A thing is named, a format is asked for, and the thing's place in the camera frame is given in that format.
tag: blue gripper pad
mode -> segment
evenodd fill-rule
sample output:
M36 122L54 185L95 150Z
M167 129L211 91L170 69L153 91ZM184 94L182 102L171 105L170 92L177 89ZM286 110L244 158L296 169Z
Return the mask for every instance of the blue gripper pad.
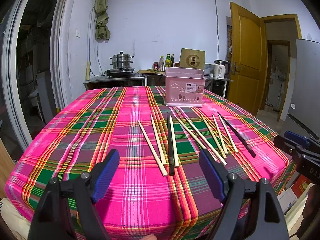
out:
M94 172L94 169L96 168L96 166L100 165L100 167L97 167L99 170L98 172L100 174L98 174L95 179L95 187L94 187L93 194L91 196L91 199L94 203L97 203L106 194L108 187L110 185L110 182L119 165L119 161L120 161L119 152L117 150L111 150L108 153L105 160L102 163L97 163L95 167L92 169L92 172Z
M288 138L289 140L292 140L294 141L295 143L301 145L304 149L308 149L309 146L310 146L310 143L308 141L308 139L298 135L298 134L295 134L293 132L290 132L290 131L286 131L284 133L284 137Z
M218 166L218 171L213 166L216 164L222 165L222 167ZM211 154L206 149L201 150L199 153L199 165L213 196L221 203L224 203L229 190L227 179L228 171L223 167L223 164L215 162Z

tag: plaid tablecloth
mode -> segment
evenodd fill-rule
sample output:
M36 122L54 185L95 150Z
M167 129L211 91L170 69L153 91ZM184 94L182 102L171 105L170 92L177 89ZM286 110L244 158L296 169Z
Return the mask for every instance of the plaid tablecloth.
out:
M232 133L239 153L228 142L226 168L243 179L270 179L275 191L293 172L288 158L270 141L276 133L226 99L205 91L202 108L167 107L163 87L127 87L89 90L61 111L33 140L7 181L5 191L17 210L31 221L51 177L76 178L101 162L110 149L120 153L120 164L110 187L96 208L109 233L117 239L139 239L155 234L162 239L194 239L212 228L221 204L212 195L198 164L199 147L174 119L180 166L174 177L162 177L138 126L143 124L158 152L150 115L153 115L163 150L167 152L167 112L189 117L215 146L200 114L214 127L219 111L236 127L257 156L252 158ZM74 225L76 205L69 200Z

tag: refrigerator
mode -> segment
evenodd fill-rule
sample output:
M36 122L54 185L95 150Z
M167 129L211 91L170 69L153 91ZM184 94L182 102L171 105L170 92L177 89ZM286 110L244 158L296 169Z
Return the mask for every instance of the refrigerator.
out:
M319 140L320 43L297 39L297 67L289 111L281 135L291 131Z

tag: finger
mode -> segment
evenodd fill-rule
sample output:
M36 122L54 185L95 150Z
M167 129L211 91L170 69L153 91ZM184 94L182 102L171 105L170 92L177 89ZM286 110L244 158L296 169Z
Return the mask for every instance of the finger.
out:
M157 240L157 238L155 235L148 235L148 236L141 238L140 240Z

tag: pink basket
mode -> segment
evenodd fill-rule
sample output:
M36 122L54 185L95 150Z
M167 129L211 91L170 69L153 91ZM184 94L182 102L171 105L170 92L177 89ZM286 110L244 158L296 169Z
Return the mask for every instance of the pink basket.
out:
M202 107L204 71L193 68L165 68L165 105Z

